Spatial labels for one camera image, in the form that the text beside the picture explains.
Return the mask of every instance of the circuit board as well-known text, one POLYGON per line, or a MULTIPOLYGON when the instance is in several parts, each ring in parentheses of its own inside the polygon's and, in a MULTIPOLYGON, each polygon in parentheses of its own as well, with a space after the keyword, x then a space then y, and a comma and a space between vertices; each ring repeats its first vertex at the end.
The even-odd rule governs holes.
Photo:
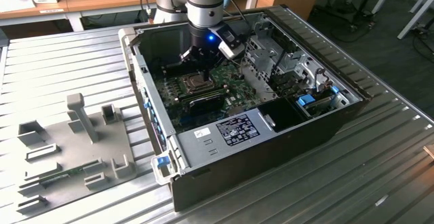
POLYGON ((187 74, 153 80, 177 133, 221 120, 262 103, 255 89, 243 79, 243 75, 232 63, 224 63, 209 71, 207 83, 195 81, 195 76, 195 74, 187 74), (212 96, 219 96, 224 100, 221 101, 223 106, 212 102, 211 104, 219 108, 212 108, 200 115, 188 114, 188 102, 212 96))

